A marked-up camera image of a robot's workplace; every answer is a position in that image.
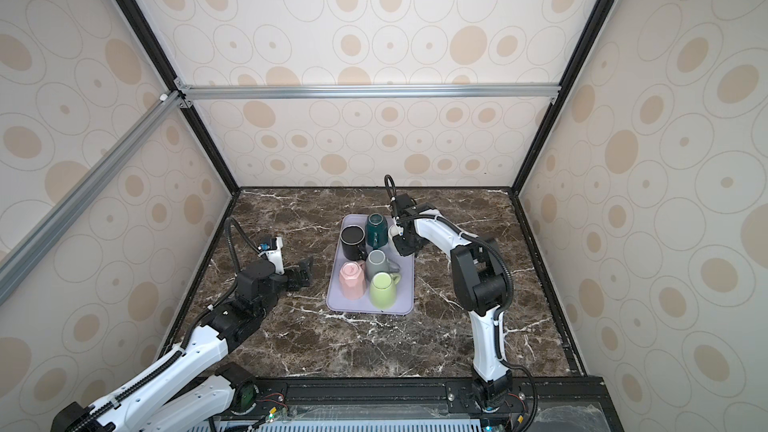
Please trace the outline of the light green mug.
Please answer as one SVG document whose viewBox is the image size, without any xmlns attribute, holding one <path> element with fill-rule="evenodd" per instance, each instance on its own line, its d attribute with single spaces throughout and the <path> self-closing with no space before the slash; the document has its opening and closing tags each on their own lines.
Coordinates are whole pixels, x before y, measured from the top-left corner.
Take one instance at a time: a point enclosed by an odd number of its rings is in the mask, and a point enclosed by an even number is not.
<svg viewBox="0 0 768 432">
<path fill-rule="evenodd" d="M 375 309 L 387 310 L 395 304 L 400 279 L 400 273 L 388 272 L 379 272 L 373 277 L 369 287 L 369 298 Z"/>
</svg>

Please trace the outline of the white mug red inside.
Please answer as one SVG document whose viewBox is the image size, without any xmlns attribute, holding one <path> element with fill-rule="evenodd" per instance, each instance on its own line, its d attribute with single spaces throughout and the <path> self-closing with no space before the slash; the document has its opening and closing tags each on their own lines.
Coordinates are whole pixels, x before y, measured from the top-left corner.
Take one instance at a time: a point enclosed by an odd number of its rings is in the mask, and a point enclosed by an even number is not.
<svg viewBox="0 0 768 432">
<path fill-rule="evenodd" d="M 401 236 L 402 232 L 403 232 L 403 229 L 396 224 L 393 224 L 388 228 L 388 241 L 389 241 L 390 247 L 393 250 L 396 249 L 396 245 L 395 245 L 396 238 Z"/>
</svg>

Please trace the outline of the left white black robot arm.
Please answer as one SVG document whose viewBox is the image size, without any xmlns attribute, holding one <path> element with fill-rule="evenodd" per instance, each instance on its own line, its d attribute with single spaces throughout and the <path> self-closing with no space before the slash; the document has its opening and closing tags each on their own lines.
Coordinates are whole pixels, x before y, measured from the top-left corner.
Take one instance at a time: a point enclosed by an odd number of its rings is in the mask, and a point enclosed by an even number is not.
<svg viewBox="0 0 768 432">
<path fill-rule="evenodd" d="M 283 241 L 261 242 L 244 236 L 256 254 L 242 265 L 232 235 L 243 234 L 239 222 L 224 222 L 224 238 L 235 269 L 230 288 L 205 309 L 182 340 L 132 380 L 89 405 L 73 402 L 54 417 L 54 431 L 184 431 L 205 419 L 229 412 L 247 415 L 259 404 L 276 406 L 261 395 L 253 376 L 231 363 L 196 387 L 190 384 L 259 330 L 284 292 L 310 286 L 312 258 L 286 266 Z"/>
</svg>

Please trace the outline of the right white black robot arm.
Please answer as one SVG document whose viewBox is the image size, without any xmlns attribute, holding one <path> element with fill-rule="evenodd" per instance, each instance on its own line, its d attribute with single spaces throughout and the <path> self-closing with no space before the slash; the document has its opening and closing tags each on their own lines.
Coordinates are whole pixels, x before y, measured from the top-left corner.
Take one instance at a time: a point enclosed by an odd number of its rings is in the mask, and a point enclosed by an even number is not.
<svg viewBox="0 0 768 432">
<path fill-rule="evenodd" d="M 512 304 L 514 283 L 496 241 L 467 232 L 431 204 L 419 204 L 409 194 L 398 192 L 389 174 L 384 176 L 384 187 L 395 226 L 391 242 L 399 255 L 415 256 L 433 244 L 450 262 L 456 298 L 471 321 L 476 403 L 484 411 L 498 409 L 513 394 L 514 373 L 521 372 L 531 393 L 518 399 L 522 413 L 510 421 L 510 429 L 528 430 L 538 412 L 538 393 L 528 368 L 506 359 L 503 315 Z"/>
</svg>

